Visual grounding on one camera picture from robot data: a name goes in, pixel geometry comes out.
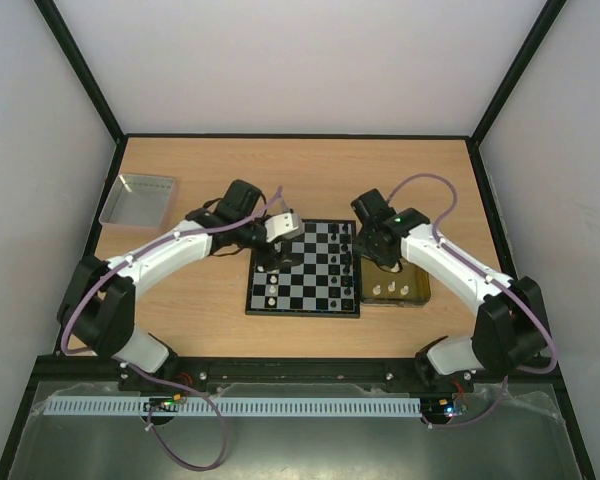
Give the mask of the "gold metal tin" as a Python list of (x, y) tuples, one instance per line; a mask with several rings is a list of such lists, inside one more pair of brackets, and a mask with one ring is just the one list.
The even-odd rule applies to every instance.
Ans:
[(378, 267), (361, 258), (361, 303), (420, 307), (431, 299), (429, 274), (422, 268), (402, 259), (393, 269)]

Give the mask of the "black magnetic chess board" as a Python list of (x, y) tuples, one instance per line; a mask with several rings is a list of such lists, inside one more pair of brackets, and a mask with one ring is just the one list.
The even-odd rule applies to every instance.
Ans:
[[(360, 316), (360, 258), (352, 250), (353, 220), (307, 219), (304, 234), (294, 238), (294, 253), (304, 262), (292, 268), (257, 272), (250, 258), (246, 290), (247, 315), (358, 318)], [(278, 283), (272, 284), (276, 275)], [(275, 286), (275, 295), (269, 287)], [(276, 305), (267, 305), (269, 298)]]

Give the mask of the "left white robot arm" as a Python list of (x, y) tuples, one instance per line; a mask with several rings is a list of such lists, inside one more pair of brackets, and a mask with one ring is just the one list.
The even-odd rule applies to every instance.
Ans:
[(81, 259), (58, 310), (60, 350), (66, 356), (91, 352), (148, 374), (160, 371), (174, 353), (137, 326), (137, 300), (183, 267), (234, 245), (249, 249), (267, 269), (291, 264), (290, 243), (304, 232), (280, 191), (271, 198), (254, 185), (233, 181), (225, 194), (189, 212), (175, 227), (149, 243), (101, 260)]

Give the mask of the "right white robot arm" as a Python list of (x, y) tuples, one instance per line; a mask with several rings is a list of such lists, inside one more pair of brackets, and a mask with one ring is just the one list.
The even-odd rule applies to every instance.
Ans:
[(528, 369), (542, 350), (555, 349), (534, 280), (515, 280), (487, 267), (445, 238), (424, 214), (413, 208), (397, 212), (376, 189), (353, 200), (351, 208), (361, 223), (356, 254), (379, 267), (407, 261), (421, 268), (475, 316), (471, 335), (443, 336), (416, 353), (416, 379), (423, 389), (438, 391), (452, 375), (472, 370), (502, 379)]

